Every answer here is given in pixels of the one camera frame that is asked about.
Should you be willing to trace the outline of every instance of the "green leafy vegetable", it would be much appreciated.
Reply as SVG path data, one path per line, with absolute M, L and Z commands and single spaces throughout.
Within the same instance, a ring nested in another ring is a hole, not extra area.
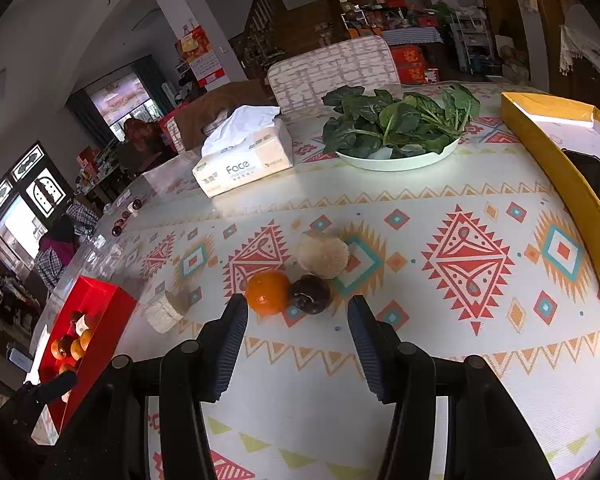
M 342 100 L 347 95 L 362 95 L 365 92 L 365 87 L 363 86 L 341 86 L 340 88 L 336 88 L 335 90 L 331 90 L 327 95 L 323 96 L 322 102 L 325 106 L 333 106 L 334 111 L 339 114 L 344 113 L 342 109 Z
M 369 158 L 386 146 L 392 149 L 391 158 L 440 154 L 480 113 L 480 102 L 461 84 L 442 89 L 443 106 L 417 92 L 406 92 L 398 101 L 387 90 L 376 89 L 373 96 L 363 91 L 343 86 L 322 98 L 343 114 L 324 125 L 325 153 Z

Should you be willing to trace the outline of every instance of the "white patterned chair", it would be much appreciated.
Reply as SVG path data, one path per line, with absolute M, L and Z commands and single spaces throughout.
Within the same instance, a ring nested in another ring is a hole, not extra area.
M 394 58 L 379 36 L 342 41 L 269 68 L 269 83 L 282 113 L 321 105 L 321 97 L 343 85 L 367 91 L 399 83 Z

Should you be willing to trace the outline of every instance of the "white lace cloth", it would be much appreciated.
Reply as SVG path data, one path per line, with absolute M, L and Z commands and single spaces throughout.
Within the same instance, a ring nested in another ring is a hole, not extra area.
M 573 58 L 586 57 L 600 72 L 600 46 L 574 28 L 561 25 L 560 72 L 567 75 L 573 69 Z

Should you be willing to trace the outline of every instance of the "brown cloth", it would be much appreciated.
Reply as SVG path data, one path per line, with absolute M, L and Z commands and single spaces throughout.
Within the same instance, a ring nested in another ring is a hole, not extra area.
M 213 123 L 226 110 L 227 116 L 243 105 L 271 106 L 258 80 L 227 83 L 207 92 L 174 115 L 186 150 L 204 144 L 203 129 Z

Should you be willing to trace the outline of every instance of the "dark curtain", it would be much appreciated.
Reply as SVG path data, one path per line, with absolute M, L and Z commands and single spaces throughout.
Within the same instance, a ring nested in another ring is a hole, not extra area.
M 66 100 L 66 107 L 84 126 L 87 134 L 98 148 L 104 148 L 116 136 L 107 126 L 102 115 L 84 90 L 78 90 Z
M 160 109 L 163 115 L 168 114 L 173 110 L 173 105 L 167 94 L 162 90 L 162 83 L 165 82 L 164 77 L 160 73 L 158 65 L 151 56 L 144 56 L 133 62 L 132 67 L 138 76 L 138 79 L 144 86 L 144 89 L 149 94 L 149 97 L 154 101 L 155 105 Z

